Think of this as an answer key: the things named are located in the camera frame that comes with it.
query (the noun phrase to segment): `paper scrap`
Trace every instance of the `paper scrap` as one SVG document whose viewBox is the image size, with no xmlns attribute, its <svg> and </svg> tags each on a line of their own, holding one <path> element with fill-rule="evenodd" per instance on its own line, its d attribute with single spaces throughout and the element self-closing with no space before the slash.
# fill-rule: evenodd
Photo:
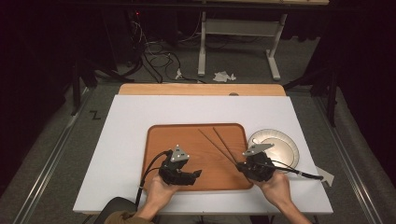
<svg viewBox="0 0 396 224">
<path fill-rule="evenodd" d="M 332 186 L 332 181 L 334 180 L 334 175 L 329 174 L 328 172 L 320 169 L 317 167 L 318 173 L 319 175 L 323 176 L 323 179 L 321 180 L 321 182 L 326 183 L 329 187 Z"/>
<path fill-rule="evenodd" d="M 180 68 L 178 68 L 177 69 L 177 75 L 176 75 L 175 79 L 178 79 L 180 77 L 183 77 L 183 76 L 181 75 Z"/>
<path fill-rule="evenodd" d="M 233 74 L 229 76 L 227 72 L 223 71 L 223 72 L 215 73 L 215 77 L 213 78 L 213 80 L 218 82 L 227 82 L 227 80 L 231 80 L 231 81 L 236 80 L 236 77 Z"/>
</svg>

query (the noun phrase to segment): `trash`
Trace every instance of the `trash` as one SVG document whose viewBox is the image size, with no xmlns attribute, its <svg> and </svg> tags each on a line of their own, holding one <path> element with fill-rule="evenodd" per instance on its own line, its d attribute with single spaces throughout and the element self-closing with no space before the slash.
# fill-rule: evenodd
<svg viewBox="0 0 396 224">
<path fill-rule="evenodd" d="M 177 75 L 176 75 L 175 79 L 178 79 L 180 77 L 183 77 L 183 76 L 181 75 L 180 68 L 178 68 L 177 69 Z"/>
<path fill-rule="evenodd" d="M 229 76 L 227 72 L 223 71 L 223 72 L 215 73 L 215 77 L 213 78 L 213 80 L 218 82 L 227 82 L 227 80 L 231 80 L 231 81 L 236 80 L 236 77 L 233 74 Z"/>
</svg>

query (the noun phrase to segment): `metal rail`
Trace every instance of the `metal rail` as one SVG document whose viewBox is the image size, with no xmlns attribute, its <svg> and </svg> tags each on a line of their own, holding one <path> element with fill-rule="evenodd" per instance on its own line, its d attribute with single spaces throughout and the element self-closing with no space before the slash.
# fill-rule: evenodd
<svg viewBox="0 0 396 224">
<path fill-rule="evenodd" d="M 358 198 L 359 203 L 361 204 L 361 208 L 364 214 L 366 215 L 367 220 L 372 224 L 382 224 L 383 222 L 381 220 L 381 217 L 376 211 L 373 201 L 370 197 L 370 194 L 366 186 L 362 182 L 361 177 L 359 176 L 355 166 L 353 165 L 353 162 L 347 153 L 347 149 L 344 147 L 343 142 L 341 141 L 341 138 L 338 135 L 338 132 L 330 124 L 329 120 L 326 117 L 325 105 L 323 104 L 323 102 L 320 100 L 319 97 L 313 97 L 313 100 L 315 105 L 320 110 L 320 114 L 325 120 L 326 125 L 332 135 L 332 139 L 334 140 L 337 147 L 338 155 L 340 156 L 342 164 L 346 171 L 346 176 L 348 177 L 349 182 L 353 190 L 355 191 L 356 197 Z"/>
<path fill-rule="evenodd" d="M 84 92 L 82 93 L 81 107 L 79 108 L 76 115 L 72 116 L 70 120 L 67 122 L 66 127 L 62 131 L 61 136 L 55 145 L 55 148 L 52 150 L 51 154 L 49 155 L 49 159 L 47 160 L 40 175 L 35 181 L 35 184 L 33 185 L 29 195 L 27 196 L 23 206 L 21 207 L 20 212 L 15 217 L 13 224 L 24 224 L 29 222 L 29 219 L 32 216 L 33 212 L 35 211 L 35 207 L 40 201 L 40 198 L 46 186 L 50 182 L 52 174 L 55 171 L 55 168 L 59 160 L 64 154 L 64 143 L 67 141 L 69 134 L 73 130 L 73 127 L 79 117 L 81 109 L 87 103 L 91 95 L 92 95 L 92 91 L 90 91 L 88 88 L 85 88 Z"/>
</svg>

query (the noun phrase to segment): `gray carpet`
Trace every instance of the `gray carpet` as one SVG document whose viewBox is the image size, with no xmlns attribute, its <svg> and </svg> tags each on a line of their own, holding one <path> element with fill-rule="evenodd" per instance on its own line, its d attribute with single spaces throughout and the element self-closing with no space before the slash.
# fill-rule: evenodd
<svg viewBox="0 0 396 224">
<path fill-rule="evenodd" d="M 216 83 L 212 80 L 213 74 L 226 71 L 228 74 L 236 76 L 236 80 L 229 81 L 229 83 L 275 83 L 271 79 L 268 64 L 263 56 L 263 46 L 268 43 L 268 39 L 264 38 L 252 43 L 229 44 L 222 49 L 208 49 L 206 76 L 202 80 L 207 83 Z M 219 42 L 208 44 L 213 48 L 221 46 Z M 299 43 L 295 39 L 281 41 L 276 52 L 276 61 L 282 77 L 278 83 L 285 84 L 302 75 L 316 44 L 317 41 Z M 197 78 L 197 46 L 180 45 L 176 49 L 166 48 L 177 54 L 184 76 Z M 175 66 L 175 64 L 171 64 L 167 68 L 173 77 L 176 75 Z M 164 69 L 159 68 L 159 71 L 163 73 Z M 154 81 L 144 69 L 139 70 L 133 77 L 139 81 Z M 28 223 L 82 223 L 87 217 L 74 213 L 72 208 L 112 99 L 117 94 L 119 87 L 120 83 L 118 82 L 100 81 L 96 89 L 90 90 L 90 94 L 87 93 L 90 97 L 79 113 L 76 124 L 64 144 L 62 157 Z M 395 190 L 362 138 L 356 123 L 347 110 L 347 104 L 343 101 L 342 94 L 339 94 L 337 99 L 338 104 L 335 111 L 337 127 L 335 129 L 329 128 L 326 119 L 323 118 L 318 105 L 318 100 L 322 100 L 312 98 L 306 87 L 288 91 L 288 95 L 295 107 L 314 162 L 318 167 L 335 175 L 332 187 L 326 188 L 334 214 L 319 216 L 319 223 L 371 223 L 351 185 L 350 177 L 340 157 L 339 146 L 332 132 L 339 134 L 342 144 L 350 154 L 383 223 L 396 223 L 394 215 L 396 214 Z M 64 127 L 71 119 L 72 98 L 70 92 L 66 98 L 66 104 L 47 124 L 24 160 L 21 169 L 0 199 L 1 224 L 12 223 L 15 219 L 47 158 L 55 148 Z M 92 111 L 97 111 L 96 117 L 100 119 L 92 119 Z M 286 222 L 282 216 L 278 216 L 274 223 Z"/>
</svg>

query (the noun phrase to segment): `sleeve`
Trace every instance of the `sleeve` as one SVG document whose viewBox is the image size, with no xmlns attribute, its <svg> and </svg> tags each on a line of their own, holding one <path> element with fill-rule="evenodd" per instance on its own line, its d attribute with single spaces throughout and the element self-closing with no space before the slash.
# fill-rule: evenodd
<svg viewBox="0 0 396 224">
<path fill-rule="evenodd" d="M 154 224 L 141 217 L 134 217 L 134 213 L 127 211 L 112 213 L 105 221 L 105 224 Z"/>
</svg>

